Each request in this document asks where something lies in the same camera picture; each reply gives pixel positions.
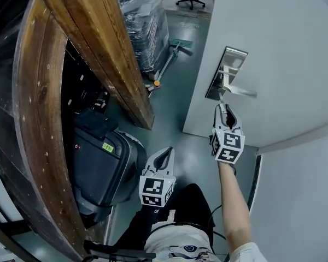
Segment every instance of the person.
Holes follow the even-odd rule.
[[[249,210],[234,168],[218,162],[222,194],[222,219],[231,262],[266,262],[251,241]],[[143,206],[136,213],[117,248],[155,253],[154,261],[220,261],[212,248],[212,213],[196,184],[186,186],[171,203],[158,210]]]

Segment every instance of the green label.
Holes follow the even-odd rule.
[[[106,150],[106,151],[109,151],[109,152],[112,152],[112,151],[113,151],[113,149],[114,149],[114,147],[113,147],[113,146],[111,146],[111,145],[108,145],[106,142],[105,142],[105,143],[103,143],[103,146],[102,146],[102,148],[103,148],[104,150]]]

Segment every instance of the plastic wrapped stack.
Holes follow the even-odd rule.
[[[160,70],[169,54],[169,31],[162,0],[119,2],[140,70]]]

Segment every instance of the curved wooden frame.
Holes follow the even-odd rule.
[[[54,228],[48,236],[59,239],[49,242],[78,261],[86,255],[83,242],[88,235],[74,200],[63,147],[61,84],[66,43],[43,0],[31,0],[15,51],[13,109],[28,178],[43,216]]]

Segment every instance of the door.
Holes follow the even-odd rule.
[[[218,101],[205,98],[225,47],[248,56],[225,92],[245,144],[263,147],[328,123],[328,6],[323,0],[215,0],[184,132],[208,137]]]

